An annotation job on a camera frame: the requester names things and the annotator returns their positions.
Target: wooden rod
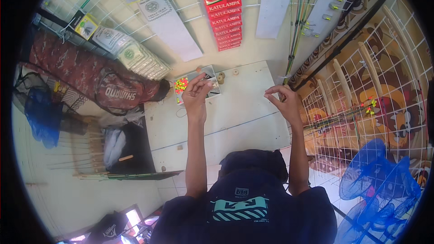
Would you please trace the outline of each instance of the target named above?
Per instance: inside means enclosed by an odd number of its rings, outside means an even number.
[[[342,90],[344,91],[345,97],[347,97],[348,107],[352,107],[351,91],[348,86],[347,80],[345,79],[344,72],[342,72],[341,65],[337,59],[333,59],[333,67],[335,68],[336,74],[338,75],[339,82],[341,82]]]
[[[408,61],[410,62],[410,68],[413,71],[413,74],[415,75],[415,78],[419,80],[422,73],[419,70],[419,67],[416,64],[415,56],[413,55],[413,51],[410,48],[410,44],[408,43],[407,38],[404,35],[404,32],[402,31],[401,27],[398,24],[398,21],[393,16],[392,12],[389,10],[389,8],[385,5],[383,5],[383,13],[386,15],[387,19],[389,19],[390,24],[392,25],[393,29],[398,34],[399,39],[402,42],[402,45],[404,46],[405,53],[407,54]],[[420,84],[420,88],[423,92],[423,94],[428,93],[427,85],[425,83],[425,80],[423,80]]]
[[[366,63],[368,67],[369,75],[371,76],[372,83],[374,84],[374,88],[377,91],[378,97],[383,96],[383,89],[380,84],[380,79],[378,78],[377,71],[375,70],[374,63],[372,62],[371,56],[369,55],[368,49],[365,44],[361,41],[359,42],[359,51],[363,61]]]
[[[131,158],[133,158],[133,155],[127,155],[127,156],[121,157],[119,159],[119,161],[124,161],[124,160],[128,160],[128,159],[131,159]]]
[[[324,105],[327,111],[328,115],[331,115],[331,110],[330,110],[330,104],[328,103],[328,97],[326,95],[326,91],[324,90],[324,86],[323,86],[323,82],[321,81],[321,79],[317,79],[318,82],[318,86],[319,86],[319,91],[321,92],[321,95],[323,96],[324,99]]]

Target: person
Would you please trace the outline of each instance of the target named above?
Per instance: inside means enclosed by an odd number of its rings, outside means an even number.
[[[207,192],[205,97],[212,85],[204,76],[192,79],[182,94],[188,117],[187,193],[164,204],[150,243],[333,243],[336,216],[325,189],[308,186],[297,94],[289,88],[273,86],[264,94],[291,125],[289,178],[278,150],[232,152]],[[274,93],[286,99],[280,102]],[[291,194],[283,187],[287,180]]]

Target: hand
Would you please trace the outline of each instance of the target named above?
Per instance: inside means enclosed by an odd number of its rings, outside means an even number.
[[[207,119],[205,97],[213,86],[211,81],[201,80],[205,75],[205,73],[201,73],[189,81],[187,88],[182,93],[182,100],[190,123],[205,124]]]
[[[285,96],[285,100],[280,102],[273,95],[279,93],[280,96]],[[277,109],[282,113],[283,117],[290,122],[291,126],[303,127],[300,112],[297,107],[297,94],[290,88],[282,85],[273,86],[265,91],[264,97],[267,98]]]

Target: hanging hook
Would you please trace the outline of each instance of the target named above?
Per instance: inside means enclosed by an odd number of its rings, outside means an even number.
[[[64,27],[64,28],[62,28],[61,30],[59,30],[59,34],[61,34],[62,33],[62,31],[64,31],[63,32],[63,34],[62,34],[62,36],[59,36],[59,38],[62,38],[62,44],[64,44],[65,43],[65,36],[66,36],[66,28],[67,27],[69,27],[71,24],[72,24],[72,22],[75,20],[75,17],[73,18],[73,19],[71,19],[71,21],[66,25],[66,27]]]

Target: white table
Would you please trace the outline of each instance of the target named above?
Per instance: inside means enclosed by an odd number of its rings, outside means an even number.
[[[207,165],[216,165],[230,152],[245,149],[275,150],[290,144],[286,121],[263,97],[273,86],[267,63],[260,61],[232,70],[220,85],[222,94],[207,99],[205,155]],[[185,170],[187,164],[187,116],[174,94],[160,102],[145,104],[146,128],[157,172]]]

